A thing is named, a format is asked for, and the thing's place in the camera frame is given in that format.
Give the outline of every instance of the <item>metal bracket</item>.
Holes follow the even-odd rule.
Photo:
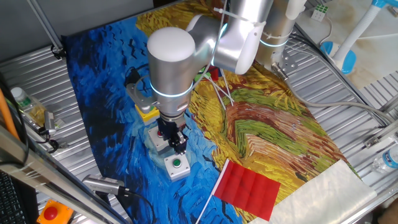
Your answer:
[[[130,98],[135,102],[135,104],[139,107],[139,109],[143,113],[149,113],[150,107],[152,105],[155,106],[156,100],[153,96],[151,97],[144,97],[144,95],[140,91],[134,91],[136,84],[129,83],[126,85],[126,91]]]
[[[397,132],[398,120],[376,133],[370,139],[366,140],[364,144],[368,149],[373,149],[376,146],[378,149],[382,149],[384,147],[387,147],[392,142],[390,137],[393,137],[394,140],[397,138]]]
[[[282,61],[280,63],[280,67],[282,68],[282,71],[284,71],[286,74],[293,73],[297,70],[297,64],[295,60],[287,53],[286,50],[283,51],[282,53]]]
[[[389,100],[385,105],[383,105],[380,108],[380,111],[388,113],[396,107],[398,107],[398,94],[394,96],[391,100]]]

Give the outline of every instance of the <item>red flag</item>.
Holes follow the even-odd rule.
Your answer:
[[[227,159],[211,194],[269,221],[279,187],[280,183]]]

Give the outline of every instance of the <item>keyboard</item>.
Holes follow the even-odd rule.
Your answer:
[[[0,223],[27,223],[19,197],[10,176],[0,171]]]

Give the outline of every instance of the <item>silver cylinder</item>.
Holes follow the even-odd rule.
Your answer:
[[[159,111],[178,116],[189,105],[194,74],[195,41],[185,30],[167,27],[148,40],[150,84]]]
[[[282,52],[295,24],[295,19],[286,16],[288,3],[286,0],[274,1],[257,51],[256,60],[270,71],[273,63],[282,61]]]

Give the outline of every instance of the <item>flag pole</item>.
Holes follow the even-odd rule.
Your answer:
[[[221,179],[222,179],[223,176],[224,176],[224,173],[225,173],[226,167],[228,166],[228,163],[229,163],[229,159],[227,159],[227,160],[225,161],[223,170],[221,171],[221,174],[220,174],[220,176],[219,176],[218,179],[217,179],[216,185],[213,187],[213,190],[211,191],[211,194],[210,194],[209,198],[207,199],[207,202],[206,202],[206,204],[205,204],[205,207],[202,209],[202,211],[201,211],[201,213],[200,213],[200,215],[199,215],[199,217],[198,217],[198,220],[197,220],[197,222],[195,222],[195,224],[198,224],[198,223],[199,223],[201,216],[204,214],[204,212],[205,212],[205,210],[206,210],[206,207],[207,207],[207,205],[208,205],[209,202],[210,202],[211,196],[213,196],[214,193],[216,192],[216,189],[217,189],[218,185],[220,184]]]
[[[201,213],[200,213],[200,215],[199,215],[199,217],[198,217],[198,220],[197,220],[197,222],[195,222],[195,224],[198,224],[198,223],[199,223],[201,216],[204,214],[204,212],[205,212],[205,210],[206,210],[206,207],[207,207],[207,205],[209,204],[209,201],[210,201],[210,199],[211,199],[211,196],[213,196],[213,195],[210,194],[210,196],[209,196],[209,198],[207,199],[207,202],[206,202],[206,204],[205,204],[205,207],[202,209],[202,211],[201,211]]]

